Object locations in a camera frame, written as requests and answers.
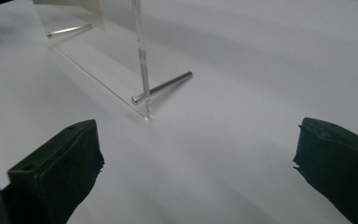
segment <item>clear acrylic panel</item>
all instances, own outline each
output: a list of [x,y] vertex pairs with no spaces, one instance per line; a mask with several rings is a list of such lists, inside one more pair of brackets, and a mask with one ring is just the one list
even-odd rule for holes
[[[34,0],[34,5],[53,46],[152,118],[140,0]],[[131,97],[141,93],[146,103],[136,106]]]

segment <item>metal pin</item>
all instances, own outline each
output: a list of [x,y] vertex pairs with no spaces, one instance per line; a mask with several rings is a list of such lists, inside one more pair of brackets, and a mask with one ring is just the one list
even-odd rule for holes
[[[167,81],[155,88],[153,88],[152,90],[150,90],[150,96],[155,94],[156,92],[158,91],[162,91],[163,89],[175,84],[175,83],[179,83],[180,81],[185,81],[185,80],[188,80],[189,78],[192,78],[193,77],[193,73],[192,72],[187,72],[179,77],[176,77],[170,81]],[[145,94],[142,93],[142,94],[138,94],[138,95],[135,95],[135,96],[132,96],[131,97],[131,101],[132,101],[132,104],[133,105],[138,105],[139,103],[141,103],[145,98]]]
[[72,32],[72,31],[76,31],[76,30],[89,29],[91,27],[92,27],[91,24],[86,24],[86,25],[76,26],[76,27],[72,27],[72,28],[68,28],[68,29],[59,30],[59,31],[47,32],[46,35],[48,37],[52,37],[53,35],[60,35],[60,34]]

